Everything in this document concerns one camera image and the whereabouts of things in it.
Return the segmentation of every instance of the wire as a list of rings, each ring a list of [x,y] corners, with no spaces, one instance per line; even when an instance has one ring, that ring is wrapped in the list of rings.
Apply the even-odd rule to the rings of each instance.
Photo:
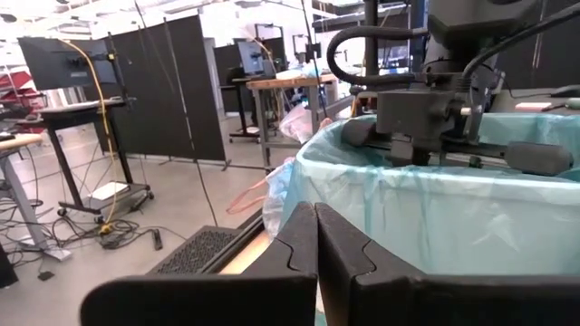
[[[328,68],[330,68],[338,79],[355,85],[376,86],[388,83],[417,82],[418,78],[415,73],[388,74],[383,76],[356,76],[347,73],[338,66],[334,59],[334,54],[341,43],[356,37],[376,37],[379,39],[402,41],[426,36],[428,33],[426,28],[402,29],[378,26],[357,26],[342,30],[328,43],[328,49],[326,51]]]
[[[173,231],[173,230],[171,230],[170,228],[167,228],[167,227],[165,227],[165,226],[149,225],[149,226],[144,226],[144,227],[142,227],[142,228],[143,228],[143,229],[153,228],[153,229],[161,229],[161,230],[165,230],[165,231],[167,231],[167,232],[169,232],[169,233],[171,233],[171,234],[175,235],[176,237],[180,238],[180,239],[181,239],[181,240],[183,240],[183,241],[188,241],[188,239],[187,239],[185,236],[183,236],[183,235],[180,235],[179,233],[177,233],[177,232],[175,232],[175,231]]]
[[[91,161],[89,161],[89,166],[88,166],[88,167],[87,167],[87,169],[84,171],[84,176],[82,177],[81,188],[82,188],[83,186],[85,186],[85,182],[86,182],[86,180],[87,180],[87,176],[89,175],[89,169],[91,169],[91,164],[92,164],[92,162],[94,162],[94,157],[95,157],[95,155],[97,154],[97,149],[99,149],[100,145],[101,145],[101,144],[100,144],[99,142],[97,142],[97,143],[95,144],[95,146],[94,146],[94,149],[92,150]]]
[[[272,53],[270,52],[270,50],[268,50],[260,41],[258,41],[254,36],[252,36],[252,34],[250,34],[247,30],[245,30],[243,28],[239,28],[239,30],[242,31],[244,34],[246,34],[246,37],[248,39],[250,39],[252,42],[256,43],[259,47],[261,47],[264,50],[264,52],[266,53],[267,60],[268,60],[268,62],[270,62],[270,65],[272,65],[272,70],[275,72],[276,71],[276,66],[274,65],[274,60],[272,59]],[[288,105],[288,107],[292,108],[292,106],[290,105],[290,100],[286,96],[284,90],[283,89],[278,89],[278,90],[280,90],[282,92],[282,95],[284,96],[285,103]],[[280,102],[278,102],[277,96],[275,97],[275,105],[278,108],[281,108],[282,107],[280,105]]]
[[[201,188],[203,189],[203,194],[206,196],[206,200],[208,201],[209,210],[211,211],[211,217],[214,219],[214,224],[218,227],[218,219],[216,218],[216,212],[214,212],[214,207],[211,205],[211,200],[209,200],[208,190],[206,189],[206,183],[203,180],[203,174],[201,174],[201,167],[199,166],[199,162],[196,161],[196,167],[198,168],[199,173],[199,181],[201,182]]]
[[[305,0],[300,0],[300,2],[302,3],[302,13],[304,14],[304,22],[306,23],[306,31],[307,31],[307,35],[308,35],[308,45],[310,47],[310,49],[313,49],[313,45],[312,45],[312,33],[310,32],[310,24],[308,23],[308,15],[306,14],[306,6],[305,6]],[[316,73],[316,94],[320,95],[320,85],[322,84],[321,80],[320,80],[320,73],[318,70],[318,64],[316,63],[316,56],[313,55],[312,56],[312,61],[314,62],[314,72]],[[318,98],[316,99],[310,99],[310,101],[318,101]],[[324,118],[328,118],[328,113],[326,113],[326,101],[323,99],[322,100],[322,104],[323,104],[323,112],[324,112]]]
[[[74,45],[73,43],[68,43],[66,41],[60,40],[61,42],[71,46],[74,50],[76,50],[82,57],[84,57],[84,60],[87,62],[87,64],[89,65],[89,68],[91,69],[91,74],[92,74],[92,79],[94,81],[94,85],[97,88],[97,92],[99,93],[99,100],[101,101],[101,114],[102,114],[102,124],[104,126],[104,130],[105,130],[105,136],[107,138],[107,144],[109,146],[109,154],[111,156],[111,163],[113,165],[112,167],[112,172],[114,175],[114,180],[117,180],[117,169],[114,167],[115,164],[115,157],[112,154],[112,143],[111,143],[111,134],[109,133],[109,124],[107,123],[107,110],[105,107],[105,99],[102,95],[102,89],[101,89],[101,85],[99,84],[99,79],[97,78],[97,73],[94,70],[94,66],[92,64],[91,58],[87,55],[87,53],[85,53],[83,50],[81,50],[81,48],[79,48],[78,46]],[[109,212],[109,216],[107,216],[107,219],[105,220],[105,223],[101,226],[102,228],[104,228],[106,225],[108,225],[111,221],[112,215],[115,211],[115,204],[117,203],[117,183],[115,182],[113,184],[113,195],[112,195],[112,204],[111,204],[111,211]]]
[[[105,169],[105,171],[102,173],[101,178],[99,178],[99,181],[97,181],[97,183],[94,185],[94,188],[92,189],[92,192],[95,192],[95,190],[97,190],[97,188],[99,187],[101,181],[105,178],[105,176],[107,175],[107,172],[109,172],[109,169],[111,168],[112,163],[109,162],[109,166],[107,166],[107,169]]]
[[[506,84],[506,88],[507,91],[509,92],[509,97],[514,99],[514,100],[518,100],[518,99],[526,99],[526,98],[531,98],[531,97],[535,97],[535,96],[548,96],[551,95],[551,93],[533,93],[533,94],[526,94],[526,95],[518,95],[518,96],[514,96],[514,93],[512,92],[512,88],[511,86],[509,86],[508,81],[506,80],[505,76],[502,76],[502,79],[504,81],[504,83]]]
[[[471,62],[465,67],[462,73],[462,78],[464,80],[469,80],[471,75],[477,70],[478,66],[480,66],[483,62],[487,59],[491,58],[492,56],[500,53],[507,48],[521,42],[522,40],[540,34],[552,27],[555,27],[559,24],[569,21],[580,15],[580,3],[570,5],[567,8],[548,16],[545,20],[536,23],[512,36],[507,37],[506,39],[500,41],[499,43],[491,46],[483,53],[480,53],[478,56],[473,58]]]
[[[411,0],[406,0],[404,2],[404,4],[405,4],[405,7],[401,10],[401,14],[406,14],[407,13],[407,10],[409,9],[409,5],[411,4]],[[389,12],[387,12],[387,14],[384,16],[384,18],[382,18],[382,22],[381,22],[381,26],[380,27],[384,27],[384,24],[387,22],[387,18],[389,18],[389,16],[391,15],[391,11],[392,11],[392,9],[389,9]],[[389,52],[388,53],[386,51],[384,51],[382,53],[382,66],[384,67],[384,69],[387,68],[388,60],[391,57],[391,51],[392,51],[392,46],[389,47]]]
[[[157,48],[157,45],[156,45],[155,41],[153,40],[153,37],[151,37],[150,31],[147,29],[147,25],[145,24],[145,19],[143,18],[143,13],[141,12],[141,8],[137,4],[137,0],[133,0],[133,3],[135,4],[135,9],[137,9],[137,13],[139,14],[139,17],[141,18],[141,22],[143,23],[143,29],[145,30],[145,34],[149,38],[151,46],[153,46],[153,51],[155,52],[155,55],[159,59],[159,66],[161,66],[161,69],[163,70],[163,73],[165,74],[165,77],[167,78],[167,82],[169,84],[169,87],[171,88],[171,92],[175,93],[175,88],[173,87],[173,82],[171,81],[171,78],[169,77],[169,72],[168,72],[167,68],[165,67],[165,64],[163,63],[163,61],[160,59],[161,58],[160,51]]]

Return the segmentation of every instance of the metal frame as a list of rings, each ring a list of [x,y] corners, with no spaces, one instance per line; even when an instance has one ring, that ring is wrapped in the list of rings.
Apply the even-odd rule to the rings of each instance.
[[[114,107],[126,106],[130,110],[132,110],[133,108],[132,108],[132,100],[129,99],[129,96],[127,95],[127,88],[125,86],[122,77],[121,67],[117,62],[117,50],[112,41],[111,33],[109,33],[109,40],[111,43],[112,53],[107,53],[107,55],[112,55],[113,57],[112,59],[108,58],[108,60],[110,60],[110,64],[115,74],[116,83],[121,90],[122,102],[114,103],[112,105],[105,104],[105,115],[107,117],[107,121],[105,123],[109,123],[109,125],[111,126],[110,130],[111,134],[109,135],[110,141],[112,141],[112,145],[114,147],[113,150],[117,151],[117,156],[121,163],[121,168],[123,171],[123,175],[125,176],[125,181],[129,185],[128,190],[126,190],[123,193],[119,193],[117,195],[117,201],[127,197],[131,197],[132,195],[135,195],[139,192],[144,192],[142,197],[135,203],[134,206],[131,207],[131,211],[133,211],[135,209],[138,209],[145,202],[145,200],[147,200],[147,198],[152,198],[152,193],[150,192],[149,185],[135,184],[133,182],[131,169],[129,168],[129,163],[127,161],[127,155],[123,150],[123,146],[120,140],[119,127],[115,122],[114,114],[111,112],[111,109]],[[63,201],[59,202],[59,205],[63,209],[59,210],[59,215],[61,216],[66,214],[66,208],[83,211],[95,215],[101,215],[102,210],[104,208],[112,205],[111,198],[102,201],[90,197],[87,197],[84,200],[81,198],[79,190],[76,187],[76,183],[74,182],[73,173],[71,172],[66,156],[64,155],[61,143],[58,139],[58,136],[56,135],[56,131],[58,129],[66,129],[101,120],[101,114],[99,113],[101,105],[99,103],[96,104],[94,108],[87,109],[88,110],[77,110],[70,112],[64,111],[62,113],[54,113],[48,115],[45,113],[43,115],[42,124],[45,125],[47,128],[48,136],[51,140],[51,143],[53,144],[56,158],[58,159],[59,165],[61,166],[64,179],[66,180],[68,188],[71,192],[71,197],[73,201],[73,203],[67,203]]]
[[[262,209],[250,216],[246,222],[250,223],[243,228],[234,240],[224,247],[219,253],[209,260],[201,269],[200,273],[219,273],[232,259],[246,248],[262,231],[264,231],[264,220],[262,219]]]
[[[284,44],[284,27],[277,26],[274,24],[254,24],[254,30],[256,31],[256,39],[260,38],[260,34],[258,31],[258,27],[260,27],[260,26],[265,27],[265,28],[277,28],[277,29],[279,29],[280,30],[280,38],[282,38],[282,44]],[[288,59],[286,58],[285,53],[284,53],[283,59],[284,59],[284,66],[288,67]]]
[[[22,187],[20,178],[16,174],[9,156],[14,154],[17,149],[7,150],[2,153],[0,157],[0,168],[5,178],[5,185],[0,190],[0,197],[9,197],[14,200],[18,206],[18,210],[22,215],[22,219],[26,223],[26,228],[30,235],[26,235],[18,239],[18,244],[29,250],[37,250],[43,254],[47,254],[59,261],[63,261],[71,256],[71,252],[61,248],[51,248],[46,242],[43,229],[36,219],[36,214],[30,205],[30,201],[26,196],[26,192]]]
[[[337,92],[336,90],[337,82],[333,82],[334,90],[327,89],[326,98],[330,99],[328,105],[326,106],[326,113],[329,117],[333,117],[338,112],[343,110],[348,103],[353,101],[352,96],[345,97],[336,101],[336,96],[332,95],[332,92]],[[308,103],[310,105],[310,111],[312,112],[312,131],[313,134],[318,131],[320,121],[324,119],[324,111],[320,107],[320,102],[318,100],[318,86],[305,86],[306,95],[308,96]],[[270,90],[252,90],[254,93],[254,98],[256,99],[256,115],[257,124],[260,129],[260,143],[262,149],[262,159],[264,161],[264,169],[266,173],[272,171],[275,167],[272,167],[270,162],[270,149],[300,149],[302,144],[298,142],[279,142],[271,141],[268,135],[266,111],[262,108],[262,98],[263,91]]]

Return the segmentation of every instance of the trash bin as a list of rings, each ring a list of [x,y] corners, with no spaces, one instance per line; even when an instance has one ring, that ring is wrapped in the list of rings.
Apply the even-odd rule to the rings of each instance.
[[[380,151],[341,142],[344,122],[300,150],[282,225],[297,203],[323,202],[429,274],[575,274],[580,178],[513,170],[391,168]],[[580,163],[580,116],[486,114],[481,141],[562,145]]]

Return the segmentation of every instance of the metal pole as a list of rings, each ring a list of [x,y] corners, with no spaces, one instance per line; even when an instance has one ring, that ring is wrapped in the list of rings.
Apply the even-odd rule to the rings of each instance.
[[[112,65],[112,70],[115,74],[115,79],[117,80],[117,84],[119,85],[119,88],[121,89],[121,97],[123,98],[123,100],[128,103],[129,108],[132,108],[132,105],[129,101],[129,95],[127,94],[127,87],[125,86],[125,80],[123,79],[123,73],[121,70],[121,67],[119,65],[119,57],[117,54],[117,48],[115,47],[115,42],[112,40],[112,34],[111,32],[109,32],[109,42],[111,42],[111,49],[112,49],[112,54],[114,55],[114,58],[112,61],[110,61],[111,65]]]
[[[378,0],[364,1],[365,25],[376,26],[379,23],[378,6]],[[379,74],[378,44],[378,40],[373,37],[367,37],[364,40],[364,66],[366,67],[367,76],[376,76]]]
[[[411,11],[408,16],[410,28],[420,28],[425,25],[425,0],[411,0]],[[420,72],[423,65],[423,39],[410,40],[409,55],[412,61],[409,67],[412,72]]]
[[[546,15],[546,6],[547,0],[542,0],[542,6],[540,10],[540,18],[539,21],[544,20],[544,16]],[[542,52],[542,41],[544,39],[544,34],[540,33],[536,35],[536,45],[534,46],[534,58],[532,59],[532,75],[530,78],[531,87],[535,87],[536,85],[536,71],[540,64],[540,53]]]
[[[188,117],[188,107],[185,102],[185,96],[183,95],[183,88],[181,87],[181,80],[179,79],[179,67],[178,60],[175,57],[175,52],[173,51],[173,41],[171,40],[171,33],[169,32],[169,25],[167,24],[167,19],[163,17],[163,25],[165,26],[165,35],[167,36],[167,41],[169,43],[169,51],[171,52],[171,60],[173,61],[173,68],[175,68],[175,76],[178,80],[179,97],[181,99],[181,106],[183,108],[183,115],[185,116],[185,122],[188,126],[189,143],[191,143],[191,150],[194,162],[196,160],[196,148],[193,143],[193,135],[191,134],[191,126],[189,125]]]

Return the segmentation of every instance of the concrete floor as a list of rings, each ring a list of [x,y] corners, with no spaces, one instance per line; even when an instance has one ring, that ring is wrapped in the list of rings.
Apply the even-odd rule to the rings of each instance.
[[[263,166],[260,147],[256,143],[246,139],[236,139],[234,144],[228,143],[226,135],[230,130],[238,128],[238,125],[236,118],[222,121],[227,157],[232,159],[232,164]],[[84,129],[66,129],[62,134],[69,162],[72,167],[78,166],[73,169],[73,172],[79,178],[83,178],[96,145],[94,130],[87,126]],[[43,217],[41,222],[50,222],[58,217],[56,215],[57,202],[64,196],[60,169],[53,149],[48,144],[50,142],[47,140],[44,146],[30,147],[39,177],[39,198],[44,201],[44,205],[38,208],[38,212],[54,207],[54,210]],[[273,163],[280,164],[284,158],[294,154],[295,150],[274,150]],[[23,155],[28,157],[25,150],[23,150]],[[111,163],[108,157],[103,157],[99,150],[97,150],[96,158],[98,160],[90,165],[87,174],[86,185],[91,191],[97,187],[96,183]],[[24,182],[27,195],[30,198],[36,197],[33,161],[20,160],[17,155],[13,155],[11,160]],[[213,225],[196,167],[190,162],[160,164],[163,160],[164,158],[143,160],[143,169],[155,193],[155,199],[145,203],[142,213],[132,213],[123,218],[137,222],[141,226],[164,226],[185,237],[193,235],[203,225]],[[115,166],[118,176],[121,177],[121,167],[118,162]],[[135,158],[130,159],[130,167],[135,181],[143,182],[140,161]],[[256,206],[236,215],[226,213],[228,204],[235,196],[264,177],[263,170],[229,168],[221,171],[221,167],[210,165],[202,165],[201,170],[220,226],[237,227],[258,209]],[[113,173],[109,170],[101,184],[112,179]],[[86,193],[88,190],[83,189],[82,195]],[[116,209],[120,212],[119,215],[126,210],[127,205]],[[0,215],[0,219],[8,218],[6,214]],[[91,226],[92,223],[92,216],[81,213],[73,213],[72,219],[87,223],[86,226]],[[66,262],[58,263],[52,258],[46,258],[16,268],[20,282],[0,290],[0,325],[78,325],[79,307],[82,298],[90,289],[117,277],[146,273],[182,243],[182,240],[175,235],[164,230],[160,231],[164,247],[158,252],[153,250],[150,236],[143,236],[135,243],[117,251],[105,251],[93,240],[86,240],[82,244],[73,244],[77,248],[72,247],[72,258]],[[14,228],[9,236],[16,238],[25,234],[25,228]],[[56,228],[56,234],[59,237],[66,237],[71,234],[71,231],[67,226],[61,225]],[[0,235],[0,242],[5,245],[5,249],[14,247],[7,244],[6,238],[2,235]],[[25,255],[25,259],[35,257],[35,254]],[[55,276],[42,282],[36,278],[39,270],[51,271]]]

